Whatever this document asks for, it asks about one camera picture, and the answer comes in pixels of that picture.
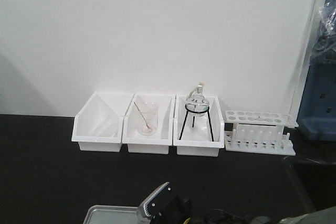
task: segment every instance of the stainless steel tray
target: stainless steel tray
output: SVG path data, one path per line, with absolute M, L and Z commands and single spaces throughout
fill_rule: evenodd
M 83 224 L 137 224 L 136 207 L 93 206 Z

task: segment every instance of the test tube rack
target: test tube rack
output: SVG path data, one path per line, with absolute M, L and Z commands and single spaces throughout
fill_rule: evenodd
M 290 115 L 252 111 L 225 111 L 225 115 L 233 124 L 232 132 L 224 136 L 227 151 L 295 155 L 290 134 L 283 134 L 285 126 L 298 126 Z

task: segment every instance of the white wall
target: white wall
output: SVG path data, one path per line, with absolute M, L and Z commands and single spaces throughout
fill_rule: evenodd
M 314 0 L 0 0 L 0 113 L 74 116 L 94 90 L 288 113 Z

